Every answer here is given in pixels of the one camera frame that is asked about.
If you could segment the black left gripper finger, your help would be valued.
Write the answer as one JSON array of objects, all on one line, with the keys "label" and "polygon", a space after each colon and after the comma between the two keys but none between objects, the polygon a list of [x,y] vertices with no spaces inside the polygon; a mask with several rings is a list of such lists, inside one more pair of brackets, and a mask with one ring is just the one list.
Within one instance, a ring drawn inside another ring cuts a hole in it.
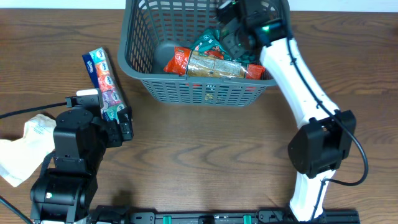
[{"label": "black left gripper finger", "polygon": [[131,123],[132,122],[132,108],[130,106],[118,111],[119,122]]},{"label": "black left gripper finger", "polygon": [[134,137],[133,128],[131,122],[120,122],[121,136],[124,141],[131,141]]}]

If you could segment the green Nescafe coffee bag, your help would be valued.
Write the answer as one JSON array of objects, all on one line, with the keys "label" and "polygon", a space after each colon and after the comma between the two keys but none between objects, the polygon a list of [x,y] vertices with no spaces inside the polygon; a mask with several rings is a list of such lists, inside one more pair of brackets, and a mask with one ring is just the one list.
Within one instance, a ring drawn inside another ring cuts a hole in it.
[{"label": "green Nescafe coffee bag", "polygon": [[224,45],[221,44],[220,34],[220,29],[206,29],[190,46],[190,49],[201,54],[215,56],[222,60],[257,64],[256,56],[254,54],[244,54],[239,58],[233,59],[231,55],[227,53]]}]

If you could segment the orange pasta packet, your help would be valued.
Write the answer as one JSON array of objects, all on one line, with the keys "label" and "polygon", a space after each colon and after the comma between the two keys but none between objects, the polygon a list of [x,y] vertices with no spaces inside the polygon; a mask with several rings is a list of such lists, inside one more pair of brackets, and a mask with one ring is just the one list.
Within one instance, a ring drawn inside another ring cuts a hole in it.
[{"label": "orange pasta packet", "polygon": [[266,69],[262,65],[222,60],[185,47],[175,47],[174,56],[164,71],[189,77],[261,80]]}]

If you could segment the colourful tissue pack strip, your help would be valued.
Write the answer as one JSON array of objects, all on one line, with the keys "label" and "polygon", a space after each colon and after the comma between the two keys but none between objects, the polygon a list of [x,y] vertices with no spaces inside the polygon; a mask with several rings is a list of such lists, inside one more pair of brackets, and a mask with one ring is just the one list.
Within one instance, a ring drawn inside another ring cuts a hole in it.
[{"label": "colourful tissue pack strip", "polygon": [[82,58],[93,86],[101,91],[103,119],[106,121],[116,120],[119,123],[118,112],[126,108],[126,103],[114,76],[107,52],[100,47],[83,54]]}]

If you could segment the white paper pouch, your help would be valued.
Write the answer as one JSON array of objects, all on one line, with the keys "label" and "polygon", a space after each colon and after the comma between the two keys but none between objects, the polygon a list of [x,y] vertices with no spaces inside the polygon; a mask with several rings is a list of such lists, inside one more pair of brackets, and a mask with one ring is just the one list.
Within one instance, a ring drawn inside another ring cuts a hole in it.
[{"label": "white paper pouch", "polygon": [[54,119],[37,114],[24,124],[23,137],[15,141],[1,140],[1,177],[18,187],[41,165],[55,149]]}]

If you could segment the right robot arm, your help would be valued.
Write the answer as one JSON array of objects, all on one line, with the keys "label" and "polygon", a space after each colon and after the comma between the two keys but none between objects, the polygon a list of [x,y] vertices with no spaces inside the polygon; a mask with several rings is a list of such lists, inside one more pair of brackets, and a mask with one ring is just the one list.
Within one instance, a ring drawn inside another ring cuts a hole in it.
[{"label": "right robot arm", "polygon": [[[297,133],[288,145],[289,159],[297,171],[289,202],[294,222],[328,223],[323,200],[328,184],[354,187],[369,173],[369,161],[355,137],[356,118],[341,111],[323,91],[307,67],[295,40],[287,1],[271,1],[276,18],[260,1],[225,1],[217,19],[226,29],[223,41],[233,58],[258,52],[259,63],[270,73],[293,113]],[[355,182],[333,178],[356,145],[363,160],[363,174]]]}]

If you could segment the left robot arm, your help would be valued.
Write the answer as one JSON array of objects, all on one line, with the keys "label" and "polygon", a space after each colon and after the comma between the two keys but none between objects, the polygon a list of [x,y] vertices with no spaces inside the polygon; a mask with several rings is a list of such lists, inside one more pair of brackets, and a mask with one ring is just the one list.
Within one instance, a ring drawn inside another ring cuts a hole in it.
[{"label": "left robot arm", "polygon": [[34,223],[75,223],[88,216],[106,150],[133,138],[131,108],[119,111],[118,116],[118,120],[105,121],[84,108],[57,116],[55,166],[41,173],[30,191]]}]

